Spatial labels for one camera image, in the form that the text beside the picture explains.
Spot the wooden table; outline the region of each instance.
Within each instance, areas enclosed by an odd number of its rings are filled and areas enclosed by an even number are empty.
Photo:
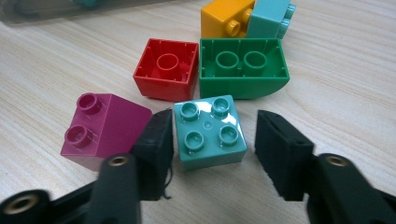
[[[172,107],[142,96],[132,73],[151,37],[199,42],[200,9],[209,2],[1,23],[0,201],[27,189],[56,199],[97,177],[60,155],[82,93],[114,93],[153,113]],[[144,223],[308,223],[305,203],[278,197],[254,154],[258,109],[282,115],[316,143],[316,154],[350,158],[375,188],[396,195],[395,2],[292,3],[297,10],[282,41],[290,82],[235,102],[245,158],[185,173],[176,153],[172,199],[142,202]]]

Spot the pink duplo brick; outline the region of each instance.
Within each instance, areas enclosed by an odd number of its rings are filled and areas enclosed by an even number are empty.
[[[105,158],[132,149],[151,115],[149,109],[114,94],[85,93],[64,134],[61,155],[98,171]]]

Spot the light wood tabletop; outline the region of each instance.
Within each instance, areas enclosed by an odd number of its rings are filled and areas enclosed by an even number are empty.
[[[96,179],[60,155],[82,93],[113,93],[153,113],[173,107],[142,96],[132,74],[149,38],[198,43],[209,2],[0,23],[0,201],[28,189],[57,199]],[[290,82],[235,101],[247,140],[242,162],[183,172],[175,144],[172,199],[142,202],[143,223],[309,223],[305,202],[284,202],[254,154],[259,109],[297,127],[316,155],[347,157],[373,187],[396,195],[395,1],[291,2],[297,9],[282,40]]]

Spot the yellow duplo brick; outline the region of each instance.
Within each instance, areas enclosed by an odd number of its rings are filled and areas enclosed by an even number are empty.
[[[201,9],[201,37],[245,37],[254,0],[215,0]]]

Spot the red duplo brick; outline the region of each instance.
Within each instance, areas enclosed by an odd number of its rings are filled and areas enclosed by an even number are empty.
[[[114,154],[129,152],[151,118],[151,111],[114,94],[78,98],[61,155],[93,171]]]
[[[150,39],[134,71],[144,96],[172,102],[192,99],[198,73],[198,44]]]

